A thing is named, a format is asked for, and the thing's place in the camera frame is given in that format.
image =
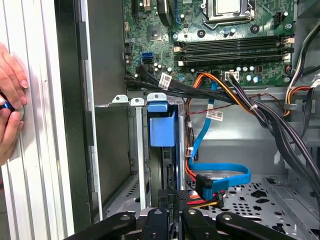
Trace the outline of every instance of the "side panel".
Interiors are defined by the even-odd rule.
[[[12,240],[74,233],[53,1],[1,0],[0,42],[23,66],[24,128],[2,167]]]

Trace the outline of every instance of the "sata port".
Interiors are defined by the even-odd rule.
[[[143,52],[143,53],[141,53],[141,57],[143,59],[151,59],[151,58],[154,58],[154,53],[153,52]]]
[[[142,63],[143,64],[153,64],[154,63],[154,59],[153,58],[142,59]]]

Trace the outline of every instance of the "ram slot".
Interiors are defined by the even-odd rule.
[[[281,37],[256,37],[248,39],[231,39],[217,40],[204,42],[176,42],[175,46],[181,48],[184,54],[193,53],[215,53],[215,52],[230,52],[242,50],[262,50],[281,48],[284,45],[284,40]]]
[[[249,52],[229,55],[188,55],[177,58],[179,66],[230,65],[244,63],[279,62],[283,51]]]

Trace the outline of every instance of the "green circuit board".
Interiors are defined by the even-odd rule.
[[[181,24],[174,22],[171,28],[163,26],[157,11],[157,0],[150,0],[150,9],[139,9],[139,21],[136,22],[132,14],[132,1],[123,0],[124,9],[124,38],[125,43],[132,46],[130,64],[126,65],[126,71],[134,75],[136,67],[141,64],[141,53],[154,54],[154,62],[161,65],[154,76],[160,78],[162,72],[172,68],[170,73],[174,79],[192,85],[198,72],[214,72],[223,79],[225,72],[239,71],[239,82],[242,86],[284,86],[287,85],[288,75],[285,69],[291,65],[289,61],[257,62],[256,64],[231,64],[231,65],[202,65],[196,67],[178,66],[175,60],[174,41],[196,43],[202,41],[218,41],[232,39],[248,39],[266,36],[293,36],[294,34],[294,0],[256,0],[255,16],[248,23],[221,25],[211,30],[202,24],[204,14],[201,9],[203,0],[177,0],[177,15],[185,15]],[[288,15],[278,27],[274,27],[274,16],[279,12],[287,12]],[[253,33],[252,27],[258,26],[259,31]],[[235,29],[234,34],[225,35],[226,29]],[[156,39],[150,39],[150,31],[156,30]],[[205,31],[205,36],[199,38],[199,30]],[[258,67],[258,73],[250,67]],[[258,82],[248,80],[248,75]]]

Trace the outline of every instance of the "fingernail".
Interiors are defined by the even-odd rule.
[[[11,118],[13,118],[14,120],[19,120],[20,119],[20,112],[14,111],[13,113],[11,113]]]
[[[20,102],[22,103],[22,105],[26,105],[27,104],[27,99],[25,96],[21,96],[20,97]]]
[[[26,80],[22,80],[21,82],[20,82],[20,84],[21,84],[21,86],[23,87],[23,88],[28,88],[28,82],[26,81]]]
[[[15,109],[20,109],[20,108],[22,108],[21,102],[19,102],[19,101],[15,102],[15,103],[13,104],[13,107],[14,107]]]

